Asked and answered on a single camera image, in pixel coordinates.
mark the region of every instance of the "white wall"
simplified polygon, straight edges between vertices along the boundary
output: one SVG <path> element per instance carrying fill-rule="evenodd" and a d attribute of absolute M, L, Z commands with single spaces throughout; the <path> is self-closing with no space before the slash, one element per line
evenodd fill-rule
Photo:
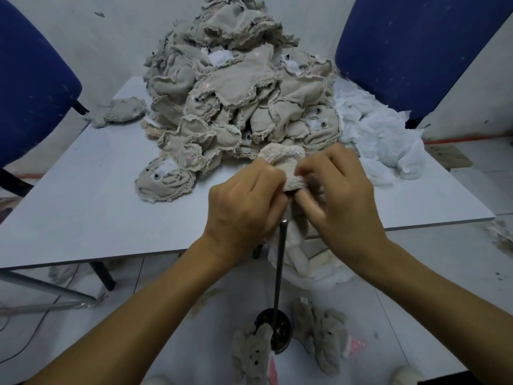
<path fill-rule="evenodd" d="M 420 127 L 427 124 L 423 136 L 433 140 L 513 129 L 513 15 Z"/>
<path fill-rule="evenodd" d="M 175 19 L 192 20 L 203 0 L 9 0 L 42 32 L 80 79 L 80 101 L 89 109 L 106 103 L 133 75 Z M 334 57 L 355 0 L 265 0 L 300 46 Z M 513 18 L 469 67 L 439 108 L 426 135 L 498 133 L 513 122 Z M 71 111 L 34 150 L 8 168 L 45 172 L 84 126 Z"/>

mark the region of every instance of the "hand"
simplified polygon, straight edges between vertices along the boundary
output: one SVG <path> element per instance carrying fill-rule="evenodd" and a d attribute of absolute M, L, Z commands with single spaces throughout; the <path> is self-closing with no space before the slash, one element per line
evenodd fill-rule
<path fill-rule="evenodd" d="M 228 181 L 210 188 L 202 238 L 230 266 L 247 256 L 273 229 L 287 207 L 287 177 L 257 158 Z"/>
<path fill-rule="evenodd" d="M 335 143 L 301 159 L 294 174 L 315 174 L 324 187 L 324 202 L 318 202 L 308 189 L 299 190 L 295 199 L 331 251 L 358 274 L 376 266 L 388 239 L 374 187 L 355 151 Z"/>

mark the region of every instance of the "right hand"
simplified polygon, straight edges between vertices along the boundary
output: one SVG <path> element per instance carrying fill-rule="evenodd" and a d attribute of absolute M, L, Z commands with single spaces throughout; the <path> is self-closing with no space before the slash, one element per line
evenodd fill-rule
<path fill-rule="evenodd" d="M 296 192 L 295 199 L 331 251 L 358 274 L 378 266 L 380 252 L 389 242 L 374 187 L 355 151 L 335 143 L 301 159 L 294 174 L 315 174 L 324 187 L 323 203 L 308 189 Z"/>

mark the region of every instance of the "forearm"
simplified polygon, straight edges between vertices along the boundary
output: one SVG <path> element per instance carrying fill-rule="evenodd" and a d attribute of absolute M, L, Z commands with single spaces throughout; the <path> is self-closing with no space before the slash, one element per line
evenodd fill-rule
<path fill-rule="evenodd" d="M 513 383 L 513 317 L 436 274 L 394 243 L 369 282 L 415 317 L 485 384 Z"/>
<path fill-rule="evenodd" d="M 168 271 L 27 384 L 140 384 L 192 305 L 228 271 L 228 265 L 209 254 L 209 247 L 203 239 L 194 243 Z"/>

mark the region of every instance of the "pink embroidery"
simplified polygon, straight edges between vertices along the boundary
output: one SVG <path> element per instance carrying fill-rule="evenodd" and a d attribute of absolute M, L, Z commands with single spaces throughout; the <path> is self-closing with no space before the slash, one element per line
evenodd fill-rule
<path fill-rule="evenodd" d="M 362 342 L 361 340 L 352 339 L 351 340 L 351 347 L 349 349 L 350 354 L 354 354 L 362 349 L 364 349 L 367 346 L 367 343 Z"/>
<path fill-rule="evenodd" d="M 269 357 L 269 368 L 267 369 L 267 378 L 270 385 L 279 385 L 278 371 L 276 370 L 276 363 L 274 362 L 274 354 Z"/>

